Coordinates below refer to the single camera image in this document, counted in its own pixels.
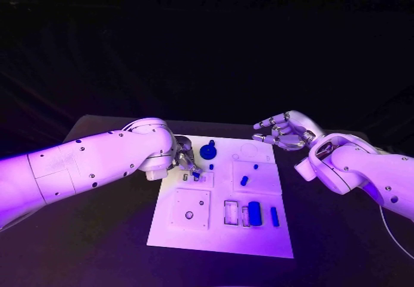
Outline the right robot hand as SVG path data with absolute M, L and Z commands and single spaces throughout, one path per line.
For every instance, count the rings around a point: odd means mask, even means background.
M 255 133 L 252 140 L 275 145 L 287 151 L 311 148 L 326 136 L 324 130 L 301 112 L 291 110 L 265 118 L 254 125 L 254 130 L 271 128 L 271 134 Z

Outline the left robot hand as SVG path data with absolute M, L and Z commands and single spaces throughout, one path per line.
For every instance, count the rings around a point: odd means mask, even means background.
M 200 177 L 203 172 L 202 168 L 196 165 L 194 162 L 194 152 L 192 149 L 192 142 L 190 139 L 184 136 L 174 136 L 177 149 L 174 155 L 174 162 L 176 165 L 180 166 L 184 170 L 190 172 L 190 175 L 196 178 Z

